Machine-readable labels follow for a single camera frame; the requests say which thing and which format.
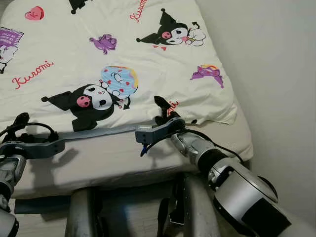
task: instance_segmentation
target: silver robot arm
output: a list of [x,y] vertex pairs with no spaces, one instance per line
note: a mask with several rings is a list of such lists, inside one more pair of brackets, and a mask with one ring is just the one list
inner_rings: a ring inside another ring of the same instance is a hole
[[273,186],[214,144],[189,132],[171,141],[190,163],[207,176],[215,190],[214,206],[240,233],[260,237],[316,237],[316,230],[277,204]]

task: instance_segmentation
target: black cable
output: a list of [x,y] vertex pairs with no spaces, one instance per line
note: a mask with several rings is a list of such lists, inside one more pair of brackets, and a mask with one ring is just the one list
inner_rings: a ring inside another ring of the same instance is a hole
[[174,132],[171,132],[171,133],[165,135],[163,138],[161,138],[161,139],[159,139],[158,141],[156,141],[156,142],[150,144],[150,145],[146,148],[146,151],[145,151],[144,153],[143,153],[143,152],[141,153],[141,157],[142,157],[145,153],[147,153],[148,150],[149,150],[151,147],[153,147],[155,144],[157,144],[158,142],[160,142],[160,141],[162,141],[162,140],[164,140],[164,139],[166,139],[166,138],[169,138],[170,136],[172,136],[172,135],[174,135],[174,134],[176,134],[176,133],[182,133],[182,132],[194,133],[194,134],[196,134],[196,135],[198,135],[198,136],[204,138],[205,140],[210,141],[211,143],[214,144],[214,146],[216,146],[216,147],[218,147],[218,148],[221,148],[221,149],[223,149],[224,151],[227,151],[227,152],[229,152],[229,153],[235,155],[235,156],[239,159],[240,163],[243,164],[242,158],[241,158],[240,155],[238,155],[236,152],[234,152],[234,151],[232,151],[232,150],[230,150],[230,149],[228,149],[228,148],[226,148],[226,147],[223,147],[223,146],[220,146],[220,145],[216,144],[215,142],[212,141],[212,139],[210,139],[210,138],[209,138],[208,136],[206,136],[204,133],[199,132],[199,131],[196,131],[196,130],[190,130],[190,129],[177,130],[177,131],[174,131]]
[[[55,131],[48,125],[44,124],[44,123],[40,123],[40,122],[28,122],[26,124],[24,124],[25,126],[41,126],[41,127],[45,127],[50,131],[50,134],[55,134]],[[2,132],[0,132],[0,137],[2,137],[4,134],[6,134],[8,131],[15,129],[17,127],[20,127],[21,125],[15,125],[15,126],[10,126],[9,128],[3,130]]]

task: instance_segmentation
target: purple cartoon creature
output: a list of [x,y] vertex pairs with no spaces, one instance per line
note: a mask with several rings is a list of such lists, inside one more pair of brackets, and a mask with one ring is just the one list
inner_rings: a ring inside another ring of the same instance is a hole
[[105,34],[99,37],[99,39],[90,38],[89,41],[93,42],[97,49],[102,50],[104,55],[108,54],[108,50],[115,50],[117,45],[117,39],[112,38],[109,34]]
[[190,80],[203,77],[214,77],[215,80],[221,85],[221,88],[224,88],[223,77],[221,76],[221,72],[217,67],[208,64],[198,66],[197,72],[193,73],[192,78]]

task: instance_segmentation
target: floor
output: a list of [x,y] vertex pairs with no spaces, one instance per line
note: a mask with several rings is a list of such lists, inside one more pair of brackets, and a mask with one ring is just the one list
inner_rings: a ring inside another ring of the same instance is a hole
[[[0,16],[11,0],[0,0]],[[157,231],[157,214],[162,198],[170,194],[170,183],[151,185],[124,191],[104,193],[103,216],[110,236],[154,237]],[[10,202],[14,209],[14,200]],[[61,237],[67,222],[67,210],[49,214],[16,215],[20,223],[19,237]],[[225,220],[218,216],[223,237],[240,237]]]

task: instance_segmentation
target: bedsheet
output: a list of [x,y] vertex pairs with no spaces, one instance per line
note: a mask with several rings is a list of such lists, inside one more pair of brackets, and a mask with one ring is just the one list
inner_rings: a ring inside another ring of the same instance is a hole
[[[237,152],[243,160],[253,156],[251,134],[240,108],[233,125],[205,122],[193,129]],[[67,195],[89,186],[134,187],[171,179],[181,171],[196,171],[169,140],[158,143],[143,157],[139,156],[141,149],[134,132],[68,141],[64,152],[53,159],[27,161],[13,197]]]
[[0,73],[0,129],[28,112],[72,138],[132,130],[159,114],[155,95],[187,123],[237,112],[194,0],[15,0]]

